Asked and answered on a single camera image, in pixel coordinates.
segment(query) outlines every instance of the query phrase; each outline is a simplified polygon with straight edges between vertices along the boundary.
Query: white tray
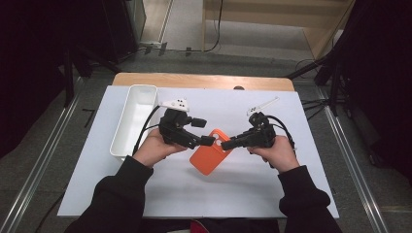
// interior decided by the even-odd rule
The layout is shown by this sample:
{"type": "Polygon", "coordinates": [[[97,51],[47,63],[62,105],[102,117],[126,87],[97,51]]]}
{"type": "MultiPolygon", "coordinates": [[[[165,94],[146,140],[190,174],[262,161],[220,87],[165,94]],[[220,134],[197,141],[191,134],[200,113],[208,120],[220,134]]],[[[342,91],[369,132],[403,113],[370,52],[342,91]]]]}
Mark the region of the white tray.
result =
{"type": "MultiPolygon", "coordinates": [[[[157,105],[157,87],[154,85],[136,84],[128,89],[118,129],[110,146],[112,156],[124,160],[126,156],[133,155],[133,148],[143,125],[155,105],[157,105]]],[[[152,119],[148,127],[155,124],[152,119]]],[[[145,141],[147,135],[148,131],[143,134],[141,143],[145,141]]]]}

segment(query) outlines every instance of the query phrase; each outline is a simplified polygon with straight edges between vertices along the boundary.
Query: person's right hand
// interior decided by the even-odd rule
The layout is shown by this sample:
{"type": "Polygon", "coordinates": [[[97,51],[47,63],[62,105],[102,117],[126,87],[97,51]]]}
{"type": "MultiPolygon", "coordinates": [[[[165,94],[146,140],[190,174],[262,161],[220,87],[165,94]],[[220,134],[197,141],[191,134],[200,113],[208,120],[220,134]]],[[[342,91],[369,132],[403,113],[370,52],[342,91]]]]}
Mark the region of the person's right hand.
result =
{"type": "Polygon", "coordinates": [[[285,136],[276,136],[275,143],[271,148],[248,148],[253,154],[260,155],[263,161],[269,162],[279,173],[287,172],[293,168],[299,167],[299,162],[292,149],[292,146],[285,136]]]}

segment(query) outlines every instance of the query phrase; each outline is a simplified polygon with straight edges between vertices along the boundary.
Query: white paper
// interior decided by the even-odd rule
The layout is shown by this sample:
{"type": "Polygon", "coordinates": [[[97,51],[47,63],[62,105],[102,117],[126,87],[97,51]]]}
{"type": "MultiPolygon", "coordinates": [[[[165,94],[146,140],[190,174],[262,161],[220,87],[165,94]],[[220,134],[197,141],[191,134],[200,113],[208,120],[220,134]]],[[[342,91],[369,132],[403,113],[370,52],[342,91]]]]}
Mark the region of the white paper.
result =
{"type": "MultiPolygon", "coordinates": [[[[114,175],[120,163],[109,148],[119,123],[127,94],[126,86],[108,86],[90,129],[85,147],[60,206],[59,216],[79,216],[89,205],[95,185],[114,175]]],[[[280,119],[289,129],[297,147],[296,156],[307,165],[315,185],[330,199],[329,210],[338,217],[306,116],[296,92],[222,89],[159,88],[158,101],[186,97],[190,117],[207,120],[205,128],[185,126],[201,136],[219,128],[228,136],[238,135],[252,125],[247,110],[276,96],[279,101],[262,112],[280,119]]],[[[159,109],[162,117],[164,108],[159,109]]],[[[285,135],[278,128],[277,134],[285,135]]],[[[257,155],[235,149],[209,176],[190,163],[195,152],[186,150],[168,156],[154,166],[146,185],[146,217],[284,217],[279,200],[284,196],[277,172],[257,155]]]]}

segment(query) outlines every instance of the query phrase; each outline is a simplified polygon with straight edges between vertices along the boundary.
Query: black cable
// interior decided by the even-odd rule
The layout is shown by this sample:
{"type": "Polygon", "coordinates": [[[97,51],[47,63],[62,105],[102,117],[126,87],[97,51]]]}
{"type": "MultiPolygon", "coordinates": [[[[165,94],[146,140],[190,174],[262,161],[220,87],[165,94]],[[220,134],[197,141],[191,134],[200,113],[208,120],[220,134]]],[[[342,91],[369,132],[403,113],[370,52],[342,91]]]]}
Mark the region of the black cable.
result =
{"type": "Polygon", "coordinates": [[[320,113],[324,108],[326,107],[326,105],[323,105],[318,111],[316,111],[314,114],[312,114],[311,116],[309,116],[307,118],[307,120],[311,119],[312,117],[316,116],[318,113],[320,113]]]}
{"type": "Polygon", "coordinates": [[[155,124],[155,125],[149,126],[149,127],[145,128],[144,130],[146,131],[146,130],[148,130],[148,129],[155,128],[155,127],[158,127],[158,124],[155,124]]]}
{"type": "MultiPolygon", "coordinates": [[[[294,71],[296,72],[297,71],[297,66],[300,64],[300,63],[302,63],[303,61],[308,61],[308,60],[312,60],[313,61],[313,64],[315,64],[315,65],[317,65],[317,66],[319,66],[317,63],[316,63],[316,60],[314,60],[314,59],[303,59],[303,60],[300,60],[300,61],[298,61],[297,63],[296,63],[296,65],[294,66],[294,71]]],[[[303,77],[302,75],[299,75],[302,79],[308,79],[308,77],[303,77]]]]}
{"type": "Polygon", "coordinates": [[[314,106],[306,107],[306,108],[303,109],[303,111],[306,112],[308,110],[315,109],[315,108],[318,108],[318,107],[324,106],[324,105],[325,105],[324,103],[319,103],[319,104],[314,105],[314,106]]]}
{"type": "Polygon", "coordinates": [[[289,142],[290,142],[292,148],[294,149],[294,141],[293,141],[292,135],[289,133],[289,130],[286,127],[286,125],[281,120],[279,120],[278,118],[276,118],[274,116],[265,116],[265,117],[276,120],[283,127],[283,130],[285,131],[285,133],[286,133],[286,135],[289,139],[289,142]]]}
{"type": "MultiPolygon", "coordinates": [[[[216,43],[212,46],[211,49],[208,49],[208,50],[166,50],[166,51],[178,51],[178,52],[209,52],[209,51],[211,51],[211,50],[214,50],[214,49],[216,48],[216,46],[219,44],[220,40],[221,40],[222,11],[223,11],[223,0],[221,0],[221,8],[219,9],[218,39],[216,40],[216,43]]],[[[164,49],[152,48],[152,50],[164,50],[164,49]]]]}
{"type": "Polygon", "coordinates": [[[60,202],[63,199],[65,193],[66,193],[66,191],[63,191],[63,193],[61,193],[61,195],[57,198],[57,200],[55,200],[55,202],[51,205],[48,212],[43,216],[42,220],[40,221],[39,226],[37,226],[37,229],[36,229],[35,233],[40,233],[46,219],[49,217],[49,215],[52,212],[52,210],[54,209],[54,207],[57,206],[58,202],[60,202]]]}
{"type": "Polygon", "coordinates": [[[146,119],[145,124],[142,127],[142,130],[140,131],[140,135],[139,138],[137,139],[136,145],[134,146],[133,149],[133,154],[139,149],[139,145],[140,145],[140,141],[142,140],[143,137],[143,133],[146,131],[146,126],[148,125],[149,121],[151,120],[152,116],[154,115],[154,113],[158,110],[158,108],[160,108],[160,106],[156,106],[152,109],[152,112],[149,114],[148,118],[146,119]]]}

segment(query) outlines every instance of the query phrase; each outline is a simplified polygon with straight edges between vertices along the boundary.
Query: wooden table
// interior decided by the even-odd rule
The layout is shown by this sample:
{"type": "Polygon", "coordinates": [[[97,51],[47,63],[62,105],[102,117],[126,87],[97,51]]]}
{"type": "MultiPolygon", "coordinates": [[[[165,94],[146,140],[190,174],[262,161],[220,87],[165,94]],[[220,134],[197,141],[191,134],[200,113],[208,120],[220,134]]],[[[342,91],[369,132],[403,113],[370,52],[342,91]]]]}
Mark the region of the wooden table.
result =
{"type": "Polygon", "coordinates": [[[294,91],[292,81],[286,78],[258,78],[221,75],[186,75],[164,73],[119,73],[113,85],[152,84],[157,87],[294,91]]]}

